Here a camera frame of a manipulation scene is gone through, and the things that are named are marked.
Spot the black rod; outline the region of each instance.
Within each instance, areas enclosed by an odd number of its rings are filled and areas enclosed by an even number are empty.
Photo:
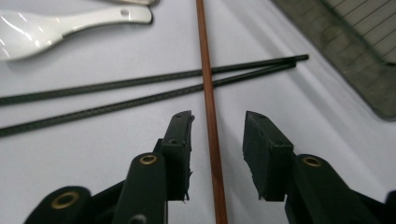
[[[223,78],[220,80],[216,80],[213,82],[213,86],[219,87],[219,86],[235,83],[238,81],[242,81],[242,80],[246,80],[246,79],[250,79],[250,78],[254,78],[254,77],[269,75],[274,72],[293,68],[295,66],[296,66],[296,63],[273,65],[273,66],[263,68],[258,71],[246,73],[243,75],[227,77],[227,78]],[[36,121],[26,122],[23,124],[17,124],[17,125],[9,126],[6,128],[1,128],[0,129],[0,137],[5,137],[5,136],[16,134],[16,133],[24,133],[24,132],[28,132],[28,131],[32,131],[32,130],[37,130],[37,129],[41,129],[41,128],[45,128],[45,127],[49,127],[49,126],[53,126],[53,125],[57,125],[57,124],[74,121],[74,120],[85,119],[85,118],[90,118],[90,117],[94,117],[94,116],[98,116],[98,115],[103,115],[106,113],[119,111],[122,109],[135,107],[138,105],[145,105],[145,104],[149,104],[149,103],[159,102],[161,100],[171,99],[171,98],[174,98],[177,96],[201,91],[203,89],[204,89],[204,86],[202,84],[199,84],[199,85],[190,86],[190,87],[186,87],[186,88],[182,88],[182,89],[178,89],[178,90],[174,90],[174,91],[166,91],[163,93],[157,93],[157,94],[153,94],[150,96],[145,96],[145,97],[141,97],[141,98],[137,98],[137,99],[133,99],[133,100],[129,100],[129,101],[124,101],[124,102],[120,102],[120,103],[116,103],[116,104],[112,104],[112,105],[103,105],[103,106],[99,106],[99,107],[95,107],[95,108],[91,108],[91,109],[87,109],[87,110],[82,110],[82,111],[78,111],[78,112],[74,112],[74,113],[70,113],[70,114],[64,114],[61,116],[56,116],[56,117],[52,117],[52,118],[48,118],[48,119],[40,119],[40,120],[36,120]]]
[[[305,61],[309,58],[308,55],[297,55],[294,57],[287,57],[287,58],[278,58],[266,61],[258,61],[254,63],[240,63],[234,65],[227,65],[221,67],[214,67],[212,68],[212,74],[220,74],[250,68],[257,68],[263,67],[268,65],[275,65],[275,64],[282,64],[282,63],[292,63],[298,61]],[[78,94],[85,94],[90,92],[96,91],[109,91],[115,90],[119,88],[126,88],[138,85],[144,85],[149,83],[156,83],[156,82],[163,82],[169,80],[176,80],[181,78],[187,77],[198,77],[202,75],[202,70],[192,70],[186,72],[178,72],[166,75],[158,75],[153,77],[140,77],[140,78],[133,78],[133,79],[126,79],[121,81],[113,81],[107,83],[99,83],[87,86],[79,86],[67,89],[60,89],[55,91],[40,91],[40,92],[32,92],[26,93],[21,95],[13,95],[13,96],[6,96],[0,98],[0,106],[3,105],[15,105],[21,103],[28,103],[33,101],[40,101],[40,100],[48,100],[58,97],[65,97],[65,96],[72,96]]]

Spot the white surface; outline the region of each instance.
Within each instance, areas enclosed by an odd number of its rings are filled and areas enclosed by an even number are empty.
[[[14,0],[1,9],[57,15],[106,1]],[[33,58],[0,63],[0,95],[53,90],[200,67],[195,1],[161,1],[147,25],[113,25],[69,36]],[[283,203],[258,201],[242,140],[247,110],[268,116],[295,152],[327,160],[348,185],[383,201],[395,189],[396,123],[375,116],[272,2],[205,1],[212,66],[310,54],[296,69],[216,89],[230,223],[287,223]],[[201,82],[200,78],[0,108],[0,126],[43,119]],[[169,223],[214,223],[200,93],[0,139],[0,223],[22,223],[50,192],[95,194],[121,181],[133,157],[153,149],[170,118],[191,110],[190,196],[169,203]]]

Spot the white ceramic spoon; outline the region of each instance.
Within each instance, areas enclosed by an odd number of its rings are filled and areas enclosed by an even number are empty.
[[[121,6],[47,17],[0,10],[0,61],[25,58],[60,42],[64,36],[89,27],[121,22],[150,23],[146,6]]]

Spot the gray tray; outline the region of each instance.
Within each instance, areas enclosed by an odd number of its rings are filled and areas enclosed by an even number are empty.
[[[396,1],[273,0],[385,120],[396,120]]]

